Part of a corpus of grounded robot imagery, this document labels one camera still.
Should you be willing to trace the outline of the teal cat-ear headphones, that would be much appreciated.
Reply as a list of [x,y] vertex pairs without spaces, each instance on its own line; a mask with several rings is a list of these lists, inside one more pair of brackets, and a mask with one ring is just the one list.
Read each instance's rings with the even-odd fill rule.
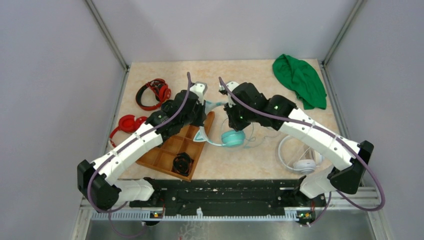
[[243,130],[241,131],[236,131],[234,129],[228,130],[221,133],[220,135],[221,143],[217,143],[210,140],[210,138],[208,137],[206,133],[205,127],[200,126],[199,130],[194,136],[193,141],[196,143],[207,142],[216,147],[224,147],[224,148],[241,147],[242,149],[249,149],[249,148],[254,148],[260,145],[260,143],[255,146],[249,145],[251,142],[254,142],[256,140],[256,137],[253,136],[253,133],[254,133],[254,126],[252,126],[252,130],[249,136],[247,136]]

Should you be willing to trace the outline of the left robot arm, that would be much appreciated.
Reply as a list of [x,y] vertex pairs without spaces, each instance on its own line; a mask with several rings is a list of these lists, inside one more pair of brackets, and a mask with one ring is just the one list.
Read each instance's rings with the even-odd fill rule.
[[121,202],[143,201],[149,207],[160,202],[161,194],[151,181],[119,177],[144,154],[179,134],[183,127],[201,126],[206,119],[206,91],[206,84],[199,82],[182,90],[117,147],[92,162],[83,160],[78,164],[78,189],[97,212],[111,213],[112,207]]

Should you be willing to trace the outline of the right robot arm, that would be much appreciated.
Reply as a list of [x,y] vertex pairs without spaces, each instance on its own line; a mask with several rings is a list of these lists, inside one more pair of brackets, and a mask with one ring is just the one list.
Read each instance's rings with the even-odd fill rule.
[[331,165],[318,173],[305,174],[293,192],[299,206],[333,191],[357,193],[374,150],[369,141],[361,143],[341,137],[309,117],[282,95],[267,98],[250,82],[220,82],[219,91],[228,97],[224,110],[230,128],[241,131],[251,123],[293,137],[321,154]]

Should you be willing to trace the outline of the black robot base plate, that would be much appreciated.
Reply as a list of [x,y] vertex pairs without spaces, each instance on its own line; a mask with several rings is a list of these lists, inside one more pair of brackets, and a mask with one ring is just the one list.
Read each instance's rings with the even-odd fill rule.
[[153,179],[154,193],[147,201],[135,200],[131,208],[160,208],[165,216],[206,217],[283,216],[288,208],[324,207],[324,194],[309,199],[297,179],[165,180]]

